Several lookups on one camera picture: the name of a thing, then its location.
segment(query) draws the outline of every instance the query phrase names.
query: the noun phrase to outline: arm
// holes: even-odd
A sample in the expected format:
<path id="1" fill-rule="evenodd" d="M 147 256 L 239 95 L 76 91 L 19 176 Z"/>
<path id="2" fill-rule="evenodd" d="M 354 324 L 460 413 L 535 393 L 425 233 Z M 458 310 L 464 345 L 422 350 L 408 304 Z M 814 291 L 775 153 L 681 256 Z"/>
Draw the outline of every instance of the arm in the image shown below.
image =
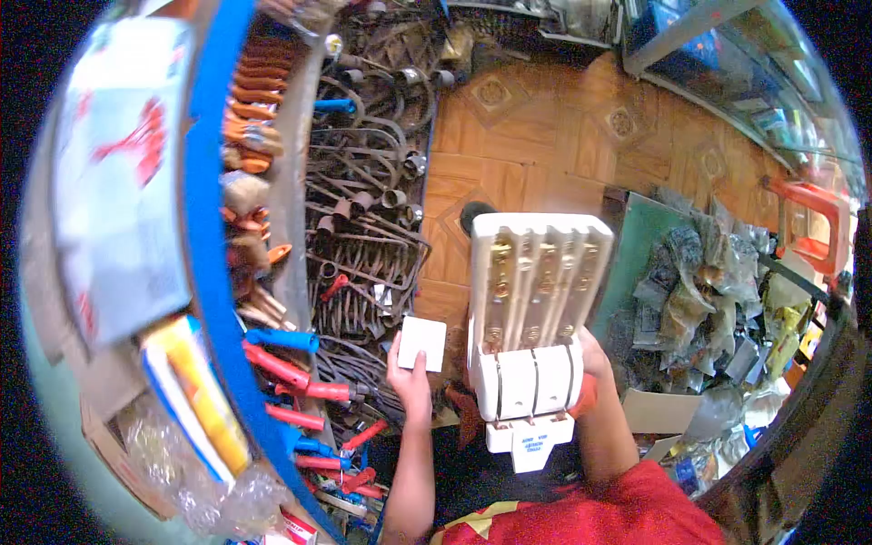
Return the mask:
<path id="1" fill-rule="evenodd" d="M 593 483 L 613 480 L 639 463 L 639 451 L 617 397 L 609 359 L 587 329 L 582 341 L 584 372 L 596 379 L 596 405 L 578 417 L 579 449 L 587 479 Z"/>
<path id="2" fill-rule="evenodd" d="M 419 352 L 414 371 L 399 369 L 398 333 L 387 357 L 387 381 L 405 408 L 405 425 L 399 461 L 385 505 L 382 543 L 415 543 L 433 525 L 436 487 L 433 481 L 433 442 L 430 425 L 433 408 L 426 375 L 426 356 Z"/>

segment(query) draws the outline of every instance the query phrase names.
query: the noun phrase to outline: red shirt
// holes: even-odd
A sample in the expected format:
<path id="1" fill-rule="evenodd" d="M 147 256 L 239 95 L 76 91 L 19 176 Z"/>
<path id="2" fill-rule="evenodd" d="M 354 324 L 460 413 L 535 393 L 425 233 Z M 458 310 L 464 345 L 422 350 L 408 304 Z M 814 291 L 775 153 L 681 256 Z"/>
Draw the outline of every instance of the red shirt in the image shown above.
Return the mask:
<path id="1" fill-rule="evenodd" d="M 724 543 L 718 525 L 664 470 L 643 461 L 596 497 L 576 489 L 553 503 L 500 501 L 445 525 L 431 545 L 478 543 Z"/>

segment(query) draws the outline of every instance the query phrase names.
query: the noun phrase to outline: glass display case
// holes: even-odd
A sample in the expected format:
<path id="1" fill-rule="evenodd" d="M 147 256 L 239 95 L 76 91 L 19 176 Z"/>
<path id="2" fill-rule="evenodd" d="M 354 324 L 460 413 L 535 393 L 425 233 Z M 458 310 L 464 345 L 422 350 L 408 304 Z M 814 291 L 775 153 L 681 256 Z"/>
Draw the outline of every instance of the glass display case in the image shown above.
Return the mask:
<path id="1" fill-rule="evenodd" d="M 624 68 L 706 107 L 788 170 L 868 199 L 860 144 L 827 67 L 779 0 L 628 0 Z"/>

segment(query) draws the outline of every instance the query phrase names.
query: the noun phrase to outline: glass shelf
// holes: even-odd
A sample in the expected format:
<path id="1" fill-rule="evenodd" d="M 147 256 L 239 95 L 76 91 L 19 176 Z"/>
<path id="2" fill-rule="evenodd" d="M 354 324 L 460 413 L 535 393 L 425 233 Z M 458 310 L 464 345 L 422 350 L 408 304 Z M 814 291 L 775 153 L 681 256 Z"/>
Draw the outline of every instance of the glass shelf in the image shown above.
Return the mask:
<path id="1" fill-rule="evenodd" d="M 628 0 L 625 56 L 697 3 Z M 842 195 L 852 208 L 867 200 L 860 144 L 841 94 L 779 0 L 703 31 L 649 66 L 646 76 L 680 89 L 761 144 L 793 174 Z"/>

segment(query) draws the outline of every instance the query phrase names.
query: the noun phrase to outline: green board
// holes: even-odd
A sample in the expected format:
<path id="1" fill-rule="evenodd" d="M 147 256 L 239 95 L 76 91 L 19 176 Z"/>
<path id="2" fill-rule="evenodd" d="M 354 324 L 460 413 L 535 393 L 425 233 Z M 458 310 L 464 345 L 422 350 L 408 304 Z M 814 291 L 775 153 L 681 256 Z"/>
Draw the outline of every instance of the green board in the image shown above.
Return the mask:
<path id="1" fill-rule="evenodd" d="M 691 217 L 640 194 L 630 193 L 620 239 L 603 281 L 603 298 L 590 332 L 604 343 L 609 323 L 621 310 L 634 308 L 633 290 L 648 266 L 651 246 L 676 227 L 690 226 Z"/>

